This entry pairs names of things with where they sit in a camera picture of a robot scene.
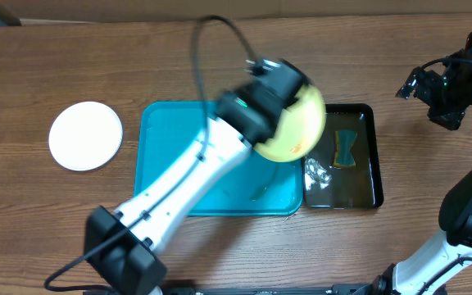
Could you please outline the yellow plate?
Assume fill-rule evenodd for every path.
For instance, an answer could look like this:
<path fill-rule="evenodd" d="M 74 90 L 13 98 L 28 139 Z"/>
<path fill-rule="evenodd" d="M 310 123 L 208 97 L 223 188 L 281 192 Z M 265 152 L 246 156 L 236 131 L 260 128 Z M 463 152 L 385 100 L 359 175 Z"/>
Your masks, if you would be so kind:
<path fill-rule="evenodd" d="M 254 150 L 275 162 L 296 161 L 319 142 L 326 123 L 325 102 L 320 90 L 311 84 L 300 88 L 297 101 L 282 110 L 273 138 L 257 143 Z"/>

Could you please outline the green yellow sponge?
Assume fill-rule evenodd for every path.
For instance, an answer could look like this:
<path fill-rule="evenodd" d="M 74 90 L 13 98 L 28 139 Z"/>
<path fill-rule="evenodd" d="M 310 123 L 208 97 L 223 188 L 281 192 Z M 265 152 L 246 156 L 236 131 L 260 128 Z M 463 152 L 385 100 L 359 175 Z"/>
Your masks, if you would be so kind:
<path fill-rule="evenodd" d="M 353 130 L 342 129 L 334 132 L 334 159 L 336 168 L 350 168 L 356 165 L 351 149 L 356 141 L 357 133 Z"/>

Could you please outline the pink plate with ketchup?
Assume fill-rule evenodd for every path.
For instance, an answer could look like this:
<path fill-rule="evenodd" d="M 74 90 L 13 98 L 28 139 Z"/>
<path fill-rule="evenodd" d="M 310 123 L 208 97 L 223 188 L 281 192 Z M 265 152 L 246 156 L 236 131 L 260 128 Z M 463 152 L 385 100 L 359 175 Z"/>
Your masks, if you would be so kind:
<path fill-rule="evenodd" d="M 48 147 L 67 170 L 89 171 L 106 165 L 119 151 L 123 126 L 119 116 L 100 102 L 79 102 L 53 121 Z"/>

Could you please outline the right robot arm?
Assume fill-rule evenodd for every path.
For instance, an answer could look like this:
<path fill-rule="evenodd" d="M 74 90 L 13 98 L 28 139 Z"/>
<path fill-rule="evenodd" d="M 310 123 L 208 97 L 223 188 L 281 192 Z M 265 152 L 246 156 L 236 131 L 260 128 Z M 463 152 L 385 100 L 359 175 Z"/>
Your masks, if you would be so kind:
<path fill-rule="evenodd" d="M 421 100 L 436 125 L 459 129 L 472 107 L 472 32 L 461 50 L 414 68 L 397 95 Z M 468 266 L 472 266 L 472 169 L 442 200 L 436 233 L 407 259 L 391 264 L 364 292 L 444 294 L 447 282 Z"/>

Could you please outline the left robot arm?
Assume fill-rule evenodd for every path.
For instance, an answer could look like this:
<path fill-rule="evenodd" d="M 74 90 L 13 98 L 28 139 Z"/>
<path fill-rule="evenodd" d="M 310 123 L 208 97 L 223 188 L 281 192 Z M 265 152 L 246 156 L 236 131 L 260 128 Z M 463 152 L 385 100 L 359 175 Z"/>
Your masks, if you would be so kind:
<path fill-rule="evenodd" d="M 102 290 L 153 292 L 167 272 L 158 256 L 183 218 L 256 144 L 274 137 L 282 112 L 309 83 L 285 60 L 263 61 L 252 68 L 252 76 L 219 96 L 214 117 L 140 195 L 113 212 L 99 206 L 88 217 L 84 258 L 105 279 Z"/>

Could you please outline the teal plastic tray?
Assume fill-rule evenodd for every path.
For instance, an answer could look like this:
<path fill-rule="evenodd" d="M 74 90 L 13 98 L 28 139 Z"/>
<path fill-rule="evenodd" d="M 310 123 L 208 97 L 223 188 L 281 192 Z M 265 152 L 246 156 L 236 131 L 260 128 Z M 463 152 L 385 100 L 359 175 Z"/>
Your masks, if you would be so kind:
<path fill-rule="evenodd" d="M 134 194 L 148 188 L 203 128 L 199 101 L 154 102 L 142 114 Z M 191 216 L 290 216 L 303 201 L 302 162 L 278 163 L 252 152 L 221 178 Z"/>

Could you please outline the black water tray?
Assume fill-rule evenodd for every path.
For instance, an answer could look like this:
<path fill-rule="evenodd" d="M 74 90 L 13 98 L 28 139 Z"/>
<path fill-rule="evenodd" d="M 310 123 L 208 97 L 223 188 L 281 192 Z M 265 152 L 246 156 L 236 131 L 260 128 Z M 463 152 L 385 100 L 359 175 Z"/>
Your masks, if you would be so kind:
<path fill-rule="evenodd" d="M 311 209 L 376 209 L 384 202 L 374 113 L 364 103 L 328 104 L 324 132 L 303 158 L 304 202 Z M 336 168 L 334 132 L 357 133 L 351 149 L 356 165 Z"/>

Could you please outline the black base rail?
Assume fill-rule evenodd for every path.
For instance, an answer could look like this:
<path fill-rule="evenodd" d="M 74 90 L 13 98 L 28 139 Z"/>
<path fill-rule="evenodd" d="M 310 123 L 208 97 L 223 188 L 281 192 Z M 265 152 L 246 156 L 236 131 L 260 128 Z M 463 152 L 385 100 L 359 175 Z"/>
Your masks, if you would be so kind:
<path fill-rule="evenodd" d="M 371 294 L 371 284 L 334 284 L 311 288 L 195 288 L 174 286 L 157 289 L 157 295 L 360 295 Z"/>

